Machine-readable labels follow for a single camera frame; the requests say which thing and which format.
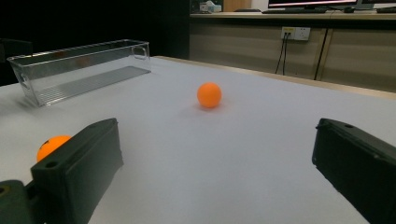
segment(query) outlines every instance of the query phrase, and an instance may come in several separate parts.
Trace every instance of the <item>desk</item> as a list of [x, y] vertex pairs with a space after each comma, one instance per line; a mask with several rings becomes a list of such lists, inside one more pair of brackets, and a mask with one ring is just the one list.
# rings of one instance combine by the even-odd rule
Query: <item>desk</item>
[[190, 60], [274, 73], [282, 27], [310, 27], [308, 41], [288, 40], [285, 76], [396, 92], [394, 13], [213, 13], [190, 23]]
[[[396, 94], [151, 62], [150, 74], [48, 107], [27, 104], [19, 84], [1, 87], [0, 179], [27, 184], [49, 137], [116, 118], [125, 165], [92, 224], [367, 223], [312, 164], [315, 127], [338, 119], [396, 145]], [[196, 100], [207, 81], [223, 91], [210, 110]]]

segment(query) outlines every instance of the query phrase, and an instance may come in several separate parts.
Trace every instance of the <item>clear plastic container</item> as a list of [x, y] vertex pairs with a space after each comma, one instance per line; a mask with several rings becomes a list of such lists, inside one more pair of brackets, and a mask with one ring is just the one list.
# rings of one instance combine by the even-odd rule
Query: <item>clear plastic container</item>
[[149, 42], [129, 39], [7, 60], [25, 96], [37, 106], [52, 105], [151, 70]]

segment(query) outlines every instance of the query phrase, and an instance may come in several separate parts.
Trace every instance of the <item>wooden cabinet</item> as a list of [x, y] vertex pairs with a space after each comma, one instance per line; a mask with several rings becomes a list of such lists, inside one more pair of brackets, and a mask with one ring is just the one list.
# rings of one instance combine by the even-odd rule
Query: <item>wooden cabinet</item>
[[238, 8], [251, 8], [251, 0], [224, 0], [224, 12], [234, 12]]

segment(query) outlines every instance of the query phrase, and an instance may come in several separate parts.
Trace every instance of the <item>dark background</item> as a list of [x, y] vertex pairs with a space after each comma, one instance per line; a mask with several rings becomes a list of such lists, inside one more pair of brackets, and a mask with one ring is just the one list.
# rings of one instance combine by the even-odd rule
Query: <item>dark background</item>
[[[34, 53], [135, 39], [149, 42], [150, 56], [188, 59], [190, 3], [188, 0], [3, 1], [0, 38], [31, 41]], [[15, 82], [9, 63], [0, 63], [0, 86]]]

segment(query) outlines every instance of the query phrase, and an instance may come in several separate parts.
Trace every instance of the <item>black cable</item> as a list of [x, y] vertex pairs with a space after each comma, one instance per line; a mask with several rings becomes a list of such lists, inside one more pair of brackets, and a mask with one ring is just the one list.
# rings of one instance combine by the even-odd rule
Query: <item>black cable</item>
[[286, 64], [286, 47], [288, 46], [288, 39], [289, 39], [290, 33], [286, 35], [285, 39], [285, 56], [283, 57], [283, 76], [285, 76], [285, 64]]
[[282, 39], [282, 49], [280, 50], [279, 60], [277, 60], [277, 66], [276, 66], [275, 74], [277, 73], [277, 69], [279, 68], [280, 59], [282, 58], [283, 46], [285, 45], [286, 35], [287, 35], [287, 33], [285, 33], [285, 34], [283, 35], [283, 39]]

